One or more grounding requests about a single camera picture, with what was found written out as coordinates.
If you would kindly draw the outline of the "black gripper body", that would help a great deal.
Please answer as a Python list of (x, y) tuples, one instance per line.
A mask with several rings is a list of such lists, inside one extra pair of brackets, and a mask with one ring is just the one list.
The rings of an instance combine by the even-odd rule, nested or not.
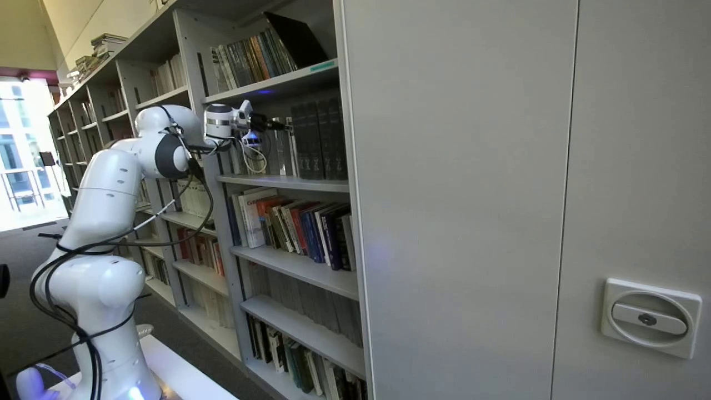
[(282, 132), (284, 123), (280, 118), (270, 118), (266, 113), (254, 113), (250, 127), (256, 133)]

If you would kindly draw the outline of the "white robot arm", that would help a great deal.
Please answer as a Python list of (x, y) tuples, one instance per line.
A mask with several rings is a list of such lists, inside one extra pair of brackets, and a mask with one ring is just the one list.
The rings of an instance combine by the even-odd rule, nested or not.
[(188, 107), (158, 104), (138, 113), (136, 135), (92, 156), (67, 232), (30, 284), (32, 302), (72, 332), (81, 379), (70, 400), (163, 398), (136, 326), (144, 272), (116, 247), (136, 232), (142, 179), (188, 177), (197, 167), (192, 137), (200, 135), (202, 149), (222, 147), (233, 123), (211, 133)]

